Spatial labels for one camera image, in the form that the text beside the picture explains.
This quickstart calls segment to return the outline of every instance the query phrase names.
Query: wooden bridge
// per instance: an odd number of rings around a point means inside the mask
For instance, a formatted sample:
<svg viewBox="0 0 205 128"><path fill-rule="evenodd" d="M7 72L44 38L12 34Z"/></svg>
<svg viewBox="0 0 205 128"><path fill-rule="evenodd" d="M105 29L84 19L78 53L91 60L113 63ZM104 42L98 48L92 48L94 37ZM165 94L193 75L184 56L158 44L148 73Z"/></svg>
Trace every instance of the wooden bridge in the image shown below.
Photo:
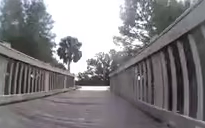
<svg viewBox="0 0 205 128"><path fill-rule="evenodd" d="M205 0L110 74L110 90L0 43L0 128L205 128Z"/></svg>

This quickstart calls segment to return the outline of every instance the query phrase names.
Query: overcast sky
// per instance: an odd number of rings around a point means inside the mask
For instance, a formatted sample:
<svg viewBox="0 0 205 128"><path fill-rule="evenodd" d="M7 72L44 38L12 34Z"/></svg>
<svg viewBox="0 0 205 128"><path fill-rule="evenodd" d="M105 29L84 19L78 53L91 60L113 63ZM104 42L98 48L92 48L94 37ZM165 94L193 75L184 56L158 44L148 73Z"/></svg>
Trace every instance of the overcast sky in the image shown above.
<svg viewBox="0 0 205 128"><path fill-rule="evenodd" d="M74 36L83 43L83 57L71 65L71 72L86 70L86 60L98 52L115 48L112 38L118 34L119 6L122 0L45 0L54 23L56 43Z"/></svg>

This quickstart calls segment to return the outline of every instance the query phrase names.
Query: wooden boardwalk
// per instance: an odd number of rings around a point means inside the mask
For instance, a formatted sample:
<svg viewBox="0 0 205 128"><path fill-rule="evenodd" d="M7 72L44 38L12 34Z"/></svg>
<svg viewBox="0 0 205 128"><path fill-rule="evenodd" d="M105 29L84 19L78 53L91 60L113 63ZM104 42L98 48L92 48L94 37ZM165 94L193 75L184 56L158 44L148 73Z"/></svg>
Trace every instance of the wooden boardwalk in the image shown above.
<svg viewBox="0 0 205 128"><path fill-rule="evenodd" d="M77 90L0 107L0 128L163 128L109 91Z"/></svg>

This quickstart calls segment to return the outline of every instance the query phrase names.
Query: tree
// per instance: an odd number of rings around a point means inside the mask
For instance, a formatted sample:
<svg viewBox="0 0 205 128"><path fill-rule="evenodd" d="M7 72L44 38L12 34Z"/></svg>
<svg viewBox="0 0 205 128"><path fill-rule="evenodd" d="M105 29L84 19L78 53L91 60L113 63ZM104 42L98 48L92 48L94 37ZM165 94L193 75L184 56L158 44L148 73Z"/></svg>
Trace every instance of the tree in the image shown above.
<svg viewBox="0 0 205 128"><path fill-rule="evenodd" d="M53 20L43 0L2 0L0 40L36 59L52 62Z"/></svg>
<svg viewBox="0 0 205 128"><path fill-rule="evenodd" d="M61 39L59 43L57 54L60 59L68 65L69 71L71 62L73 61L76 63L82 57L82 52L80 51L81 46L82 43L79 42L77 38L71 36Z"/></svg>
<svg viewBox="0 0 205 128"><path fill-rule="evenodd" d="M114 43L130 52L134 52L135 49L137 51L147 45L152 37L161 33L189 6L188 1L183 3L177 0L125 0L125 5L121 7L121 36L114 37Z"/></svg>
<svg viewBox="0 0 205 128"><path fill-rule="evenodd" d="M87 70L78 74L77 84L109 85L109 74L118 68L123 55L114 49L109 53L97 53L94 58L87 60Z"/></svg>

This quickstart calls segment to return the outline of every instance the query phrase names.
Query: bridge side wall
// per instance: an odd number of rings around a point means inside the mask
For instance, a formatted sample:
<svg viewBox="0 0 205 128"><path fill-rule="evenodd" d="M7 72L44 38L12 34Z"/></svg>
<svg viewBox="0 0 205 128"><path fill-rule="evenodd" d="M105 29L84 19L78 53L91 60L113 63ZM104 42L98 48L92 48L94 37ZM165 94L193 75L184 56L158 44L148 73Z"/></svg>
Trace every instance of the bridge side wall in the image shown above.
<svg viewBox="0 0 205 128"><path fill-rule="evenodd" d="M169 125L205 127L205 0L110 74L110 85Z"/></svg>
<svg viewBox="0 0 205 128"><path fill-rule="evenodd" d="M0 43L0 95L32 94L74 87L74 75Z"/></svg>

